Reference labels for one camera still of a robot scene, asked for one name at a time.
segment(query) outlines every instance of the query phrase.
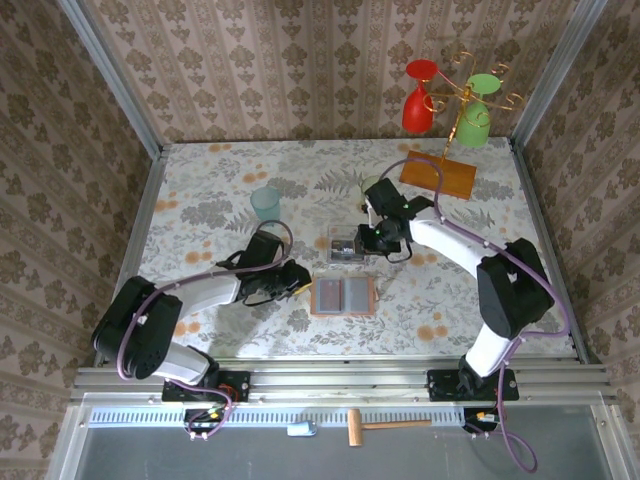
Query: robotic arm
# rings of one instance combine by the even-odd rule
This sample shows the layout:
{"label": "robotic arm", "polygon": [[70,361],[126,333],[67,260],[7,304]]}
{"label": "robotic arm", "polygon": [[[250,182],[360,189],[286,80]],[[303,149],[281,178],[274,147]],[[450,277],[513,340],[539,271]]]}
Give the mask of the robotic arm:
{"label": "robotic arm", "polygon": [[[502,255],[441,222],[430,200],[419,196],[407,201],[386,178],[369,188],[365,196],[369,225],[360,225],[356,238],[365,254],[388,257],[400,252],[401,242],[405,242],[410,258],[410,245],[415,242],[437,250],[477,279],[484,325],[461,358],[458,371],[458,390],[475,395],[496,373],[522,329],[540,320],[553,306],[553,299]],[[546,279],[531,242],[521,238],[504,249]]]}
{"label": "robotic arm", "polygon": [[[218,366],[212,358],[171,341],[178,320],[215,305],[242,302],[246,306],[257,306],[281,300],[311,284],[309,272],[295,260],[247,273],[252,267],[273,263],[281,251],[284,251],[284,244],[279,237],[258,230],[245,250],[234,253],[208,272],[238,270],[245,273],[211,276],[197,282],[184,282],[184,285],[181,280],[171,282],[178,284],[171,295],[154,293],[162,285],[155,286],[139,276],[130,278],[93,332],[94,348],[115,362],[133,315],[145,299],[154,294],[157,297],[126,342],[125,371],[138,380],[157,375],[187,385],[198,385],[207,380],[207,376],[215,377]],[[256,293],[267,298],[252,303]],[[213,383],[210,386],[215,387],[217,382],[214,378],[205,383]]]}

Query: wall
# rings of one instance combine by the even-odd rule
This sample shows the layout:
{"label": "wall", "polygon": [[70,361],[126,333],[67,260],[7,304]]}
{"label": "wall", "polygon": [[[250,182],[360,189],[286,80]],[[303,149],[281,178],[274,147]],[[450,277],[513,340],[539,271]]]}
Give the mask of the wall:
{"label": "wall", "polygon": [[0,1],[0,479],[44,476],[149,167],[53,1]]}
{"label": "wall", "polygon": [[527,144],[573,305],[640,452],[640,2],[609,1]]}
{"label": "wall", "polygon": [[[577,0],[83,0],[163,142],[406,136],[404,73],[496,61],[529,94]],[[441,91],[446,91],[440,83]],[[432,136],[446,136],[455,108]],[[519,114],[494,117],[508,135]]]}

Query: light blue cup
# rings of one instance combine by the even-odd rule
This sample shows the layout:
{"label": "light blue cup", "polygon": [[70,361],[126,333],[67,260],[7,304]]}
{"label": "light blue cup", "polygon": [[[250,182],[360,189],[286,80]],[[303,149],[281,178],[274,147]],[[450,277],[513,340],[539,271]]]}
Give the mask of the light blue cup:
{"label": "light blue cup", "polygon": [[251,194],[251,206],[263,222],[280,220],[280,192],[273,187],[261,187]]}

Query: wooden hammer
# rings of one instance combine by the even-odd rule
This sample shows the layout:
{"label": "wooden hammer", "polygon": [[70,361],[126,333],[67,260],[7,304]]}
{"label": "wooden hammer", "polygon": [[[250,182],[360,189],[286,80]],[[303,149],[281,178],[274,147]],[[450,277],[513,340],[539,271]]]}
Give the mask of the wooden hammer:
{"label": "wooden hammer", "polygon": [[362,446],[362,430],[379,430],[382,428],[404,428],[404,427],[429,427],[431,420],[409,420],[406,422],[379,422],[362,423],[360,410],[352,408],[347,413],[347,428],[349,429],[349,446]]}

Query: floral tablecloth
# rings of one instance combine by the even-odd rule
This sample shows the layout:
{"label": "floral tablecloth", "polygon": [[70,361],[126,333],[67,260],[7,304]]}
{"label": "floral tablecloth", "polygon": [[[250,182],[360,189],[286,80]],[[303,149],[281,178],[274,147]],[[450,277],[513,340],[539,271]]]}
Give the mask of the floral tablecloth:
{"label": "floral tablecloth", "polygon": [[[181,320],[174,339],[216,357],[465,353],[482,319],[475,280],[454,262],[415,246],[411,261],[399,265],[384,258],[358,267],[326,263],[329,225],[366,222],[359,210],[363,178],[409,149],[437,155],[443,145],[442,139],[394,139],[172,146],[140,267],[144,277],[184,277],[244,248],[258,223],[250,194],[270,185],[280,191],[281,219],[295,235],[293,258],[316,274],[372,275],[380,297],[373,317],[311,317],[309,292],[251,309],[221,306]],[[442,197],[448,216],[496,240],[523,236],[537,243],[506,139],[480,149],[454,143],[449,157],[478,171],[470,201]],[[389,177],[408,198],[431,195],[401,184],[400,171]],[[554,308],[537,327],[558,329],[560,318]],[[569,338],[530,341],[520,351],[573,356]]]}

